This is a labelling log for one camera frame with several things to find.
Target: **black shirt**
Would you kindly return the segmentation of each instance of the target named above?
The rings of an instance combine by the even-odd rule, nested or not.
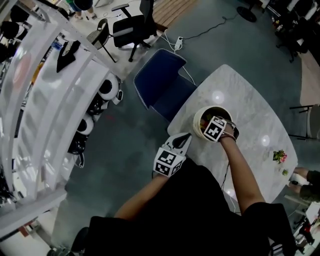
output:
[[[242,216],[229,210],[211,172],[187,159],[135,221],[92,217],[85,255],[183,252],[210,255],[270,253],[270,239],[283,254],[296,245],[282,204],[259,202]]]

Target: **gray carpet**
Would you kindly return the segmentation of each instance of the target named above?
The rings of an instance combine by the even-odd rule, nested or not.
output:
[[[223,22],[222,16],[234,17],[240,5],[247,6],[236,0],[199,0],[170,27],[169,40],[175,42],[178,36],[194,36]],[[177,53],[188,61],[185,68],[197,85],[219,66],[228,64],[260,92],[289,133],[303,134],[306,116],[289,110],[290,106],[300,105],[301,60],[289,62],[288,50],[276,48],[278,39],[269,15],[257,9],[253,11],[256,23],[238,15],[201,37],[186,40]],[[163,39],[158,39],[122,84],[123,101],[118,106],[109,105],[90,135],[85,167],[73,169],[66,186],[67,198],[58,210],[52,238],[56,245],[71,246],[77,232],[89,225],[92,216],[113,216],[151,180],[154,156],[168,137],[168,123],[144,108],[134,89],[133,78],[159,48],[170,49]],[[316,143],[296,139],[293,143],[300,165],[319,167],[320,160],[312,157],[320,151]],[[296,207],[284,201],[283,194],[276,201],[284,203],[288,214]],[[233,209],[230,200],[227,202]]]

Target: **white table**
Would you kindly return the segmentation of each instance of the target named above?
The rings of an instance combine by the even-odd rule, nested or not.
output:
[[[228,165],[227,155],[220,143],[197,137],[192,128],[195,113],[211,105],[222,106],[231,114],[240,133],[237,145],[251,167],[265,201],[271,203],[298,164],[295,149],[281,121],[256,89],[228,65],[219,67],[200,84],[172,120],[168,133],[171,136],[191,133],[187,155],[197,165],[207,167],[220,184]],[[273,151],[278,150],[284,150],[288,155],[285,163],[273,161]],[[283,169],[288,170],[287,176],[282,175]],[[224,191],[237,199],[230,171]]]

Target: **blue chair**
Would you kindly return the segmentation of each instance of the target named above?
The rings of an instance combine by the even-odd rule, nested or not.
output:
[[[159,49],[134,78],[144,106],[151,106],[170,122],[197,88],[178,73],[186,63],[179,55]]]

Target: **wooden floor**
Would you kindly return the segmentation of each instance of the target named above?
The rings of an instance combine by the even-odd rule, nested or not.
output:
[[[153,19],[157,24],[168,28],[196,2],[197,0],[159,0],[153,8]]]

